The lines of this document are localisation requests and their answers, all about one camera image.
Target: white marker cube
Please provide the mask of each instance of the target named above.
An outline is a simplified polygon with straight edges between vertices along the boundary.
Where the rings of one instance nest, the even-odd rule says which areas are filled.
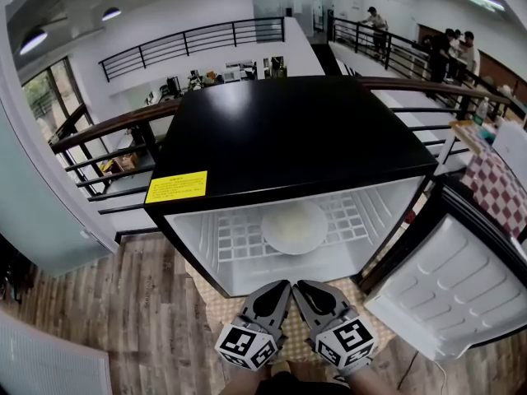
[[[233,365],[258,370],[278,351],[273,337],[235,325],[225,325],[214,347]]]
[[[337,369],[353,369],[364,365],[362,359],[377,346],[378,338],[370,320],[357,316],[316,338],[316,352]]]

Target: mini fridge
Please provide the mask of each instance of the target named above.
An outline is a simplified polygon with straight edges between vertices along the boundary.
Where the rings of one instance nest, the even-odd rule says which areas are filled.
[[[145,209],[225,297],[360,279],[436,168],[351,77],[189,92],[159,158]]]
[[[444,360],[525,328],[526,282],[518,241],[468,188],[441,177],[414,222],[358,284],[378,319],[429,359]]]

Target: refrigerator door inner panel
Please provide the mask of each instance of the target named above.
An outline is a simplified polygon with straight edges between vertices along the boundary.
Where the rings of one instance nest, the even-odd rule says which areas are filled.
[[[374,290],[366,307],[431,360],[527,323],[527,290],[490,248],[447,215]]]
[[[328,234],[319,247],[300,255],[279,252],[261,230],[266,209],[290,200],[165,219],[229,295],[247,295],[280,279],[332,281],[359,273],[399,223],[421,181],[304,198],[322,209]]]

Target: staircase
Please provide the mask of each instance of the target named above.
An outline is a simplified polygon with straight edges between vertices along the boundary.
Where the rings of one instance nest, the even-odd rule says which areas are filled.
[[[312,44],[311,48],[315,52],[317,59],[319,59],[320,65],[324,69],[326,76],[342,75],[337,60],[335,60],[335,56],[329,45]]]

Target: red and white checkered tablecloth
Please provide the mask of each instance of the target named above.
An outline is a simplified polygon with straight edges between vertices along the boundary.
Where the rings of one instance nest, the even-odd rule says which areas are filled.
[[[479,135],[475,124],[463,127],[463,133],[481,152],[471,160],[463,184],[474,191],[474,200],[514,237],[527,225],[527,192],[505,161]]]

